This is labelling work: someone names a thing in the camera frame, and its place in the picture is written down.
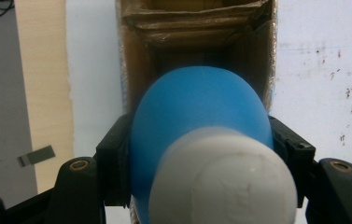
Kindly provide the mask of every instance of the white wall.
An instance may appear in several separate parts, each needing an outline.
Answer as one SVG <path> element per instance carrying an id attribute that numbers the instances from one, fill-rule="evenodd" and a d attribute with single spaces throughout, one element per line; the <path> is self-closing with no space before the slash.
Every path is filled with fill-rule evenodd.
<path id="1" fill-rule="evenodd" d="M 67 1 L 76 156 L 92 155 L 122 110 L 115 19 L 113 1 Z M 277 40 L 271 114 L 317 159 L 352 162 L 352 1 L 279 0 Z M 128 223 L 123 215 L 113 223 Z"/>

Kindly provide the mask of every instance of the white plastic cap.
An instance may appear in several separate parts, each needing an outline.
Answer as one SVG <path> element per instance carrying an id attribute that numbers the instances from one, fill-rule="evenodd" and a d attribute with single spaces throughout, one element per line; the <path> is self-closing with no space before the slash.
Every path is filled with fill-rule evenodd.
<path id="1" fill-rule="evenodd" d="M 151 224 L 289 224 L 297 192 L 285 163 L 236 131 L 203 128 L 163 155 L 149 198 Z"/>

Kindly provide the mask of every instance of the dark mark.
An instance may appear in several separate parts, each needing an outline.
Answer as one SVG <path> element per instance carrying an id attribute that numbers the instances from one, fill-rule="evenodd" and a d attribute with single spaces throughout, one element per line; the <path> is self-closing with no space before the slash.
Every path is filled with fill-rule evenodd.
<path id="1" fill-rule="evenodd" d="M 348 99 L 350 97 L 350 89 L 347 89 L 346 91 L 346 99 Z"/>

